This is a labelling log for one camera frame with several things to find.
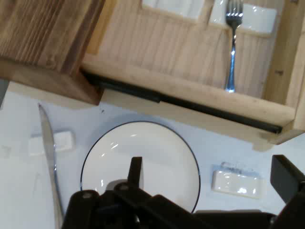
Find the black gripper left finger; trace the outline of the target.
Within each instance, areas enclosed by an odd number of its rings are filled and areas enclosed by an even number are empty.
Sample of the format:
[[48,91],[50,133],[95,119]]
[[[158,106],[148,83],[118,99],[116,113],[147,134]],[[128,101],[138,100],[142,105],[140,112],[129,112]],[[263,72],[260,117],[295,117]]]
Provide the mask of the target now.
[[72,195],[64,229],[205,229],[207,224],[161,195],[140,188],[142,158],[131,159],[127,181],[99,195],[94,190]]

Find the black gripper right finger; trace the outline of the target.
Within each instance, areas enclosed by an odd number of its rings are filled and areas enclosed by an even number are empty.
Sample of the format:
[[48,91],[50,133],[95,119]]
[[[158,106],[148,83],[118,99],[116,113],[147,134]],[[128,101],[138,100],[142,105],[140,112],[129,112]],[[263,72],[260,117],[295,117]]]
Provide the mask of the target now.
[[273,155],[270,182],[285,203],[272,229],[305,227],[305,175],[284,155]]

